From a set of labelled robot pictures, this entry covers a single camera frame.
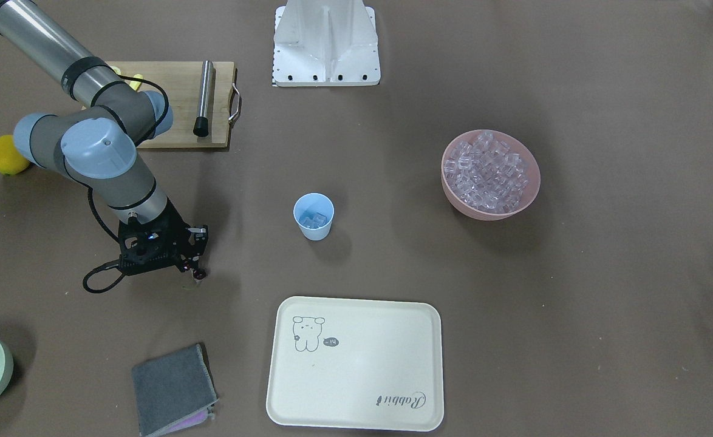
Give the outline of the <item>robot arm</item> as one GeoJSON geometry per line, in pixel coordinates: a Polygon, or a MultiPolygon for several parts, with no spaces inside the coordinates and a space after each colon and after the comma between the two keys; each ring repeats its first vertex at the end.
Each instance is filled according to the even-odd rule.
{"type": "Polygon", "coordinates": [[[120,256],[107,263],[124,276],[174,266],[195,279],[207,226],[181,217],[137,152],[170,130],[173,112],[159,87],[135,91],[32,1],[0,1],[0,35],[58,80],[81,111],[29,114],[15,126],[24,158],[101,197],[118,218],[120,256]]]}

